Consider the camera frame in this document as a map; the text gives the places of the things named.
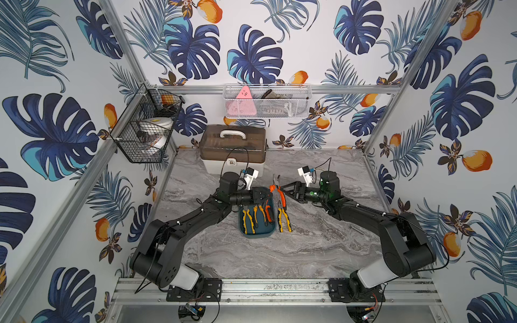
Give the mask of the orange black cutting pliers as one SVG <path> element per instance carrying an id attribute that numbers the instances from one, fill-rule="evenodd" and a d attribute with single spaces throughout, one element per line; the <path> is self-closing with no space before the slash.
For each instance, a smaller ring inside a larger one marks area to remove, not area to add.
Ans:
<path id="1" fill-rule="evenodd" d="M 259 223 L 258 213 L 261 213 L 263 216 L 264 226 L 269 226 L 270 224 L 273 223 L 269 209 L 270 209 L 270 206 L 268 204 L 254 206 L 254 222 L 256 225 Z"/>

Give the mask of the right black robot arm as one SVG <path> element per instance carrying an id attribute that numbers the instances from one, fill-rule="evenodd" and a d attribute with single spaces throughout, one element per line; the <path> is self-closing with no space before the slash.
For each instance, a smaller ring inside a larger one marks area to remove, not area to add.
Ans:
<path id="1" fill-rule="evenodd" d="M 281 191 L 299 203 L 318 203 L 331 217 L 362 227 L 380 239 L 382 256 L 350 274 L 353 288 L 372 289 L 436 261 L 428 235 L 413 213 L 397 215 L 359 204 L 341 193 L 334 171 L 322 172 L 317 188 L 309 184 L 296 181 L 283 185 Z"/>

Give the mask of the orange long nose pliers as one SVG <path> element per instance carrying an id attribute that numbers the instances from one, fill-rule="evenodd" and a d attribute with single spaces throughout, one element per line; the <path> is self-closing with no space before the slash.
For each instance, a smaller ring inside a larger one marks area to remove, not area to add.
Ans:
<path id="1" fill-rule="evenodd" d="M 278 207 L 284 211 L 287 210 L 287 203 L 285 200 L 284 192 L 280 188 L 280 175 L 273 174 L 272 184 L 269 187 L 271 193 L 276 197 Z"/>

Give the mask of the small yellow black pliers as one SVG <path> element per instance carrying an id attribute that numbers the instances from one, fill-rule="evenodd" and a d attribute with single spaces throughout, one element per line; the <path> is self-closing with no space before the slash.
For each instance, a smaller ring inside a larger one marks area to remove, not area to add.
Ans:
<path id="1" fill-rule="evenodd" d="M 256 234 L 254 218 L 248 206 L 242 208 L 242 227 L 245 235 Z"/>

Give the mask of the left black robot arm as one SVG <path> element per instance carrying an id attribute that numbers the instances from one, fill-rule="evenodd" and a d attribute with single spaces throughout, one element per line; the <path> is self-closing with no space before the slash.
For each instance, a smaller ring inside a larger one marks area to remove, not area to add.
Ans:
<path id="1" fill-rule="evenodd" d="M 263 207 L 272 198 L 266 187 L 239 188 L 241 180 L 237 173 L 226 172 L 219 179 L 219 188 L 197 209 L 179 219 L 156 219 L 148 224 L 133 253 L 130 269 L 162 289 L 171 284 L 192 289 L 199 273 L 182 264 L 185 244 L 224 220 L 234 206 Z"/>

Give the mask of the teal plastic storage tray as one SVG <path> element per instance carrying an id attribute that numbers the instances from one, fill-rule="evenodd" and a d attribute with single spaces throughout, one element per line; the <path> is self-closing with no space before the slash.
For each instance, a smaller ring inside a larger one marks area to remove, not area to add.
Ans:
<path id="1" fill-rule="evenodd" d="M 241 206 L 238 213 L 239 229 L 245 238 L 268 238 L 276 230 L 272 198 L 262 205 Z"/>

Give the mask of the yellow black combination pliers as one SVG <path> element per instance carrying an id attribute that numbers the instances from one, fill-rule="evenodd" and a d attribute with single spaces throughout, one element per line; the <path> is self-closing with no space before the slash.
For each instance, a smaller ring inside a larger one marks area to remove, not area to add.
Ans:
<path id="1" fill-rule="evenodd" d="M 289 215 L 285 211 L 284 207 L 278 208 L 278 224 L 281 233 L 283 233 L 284 231 L 292 232 L 292 226 L 290 223 Z"/>

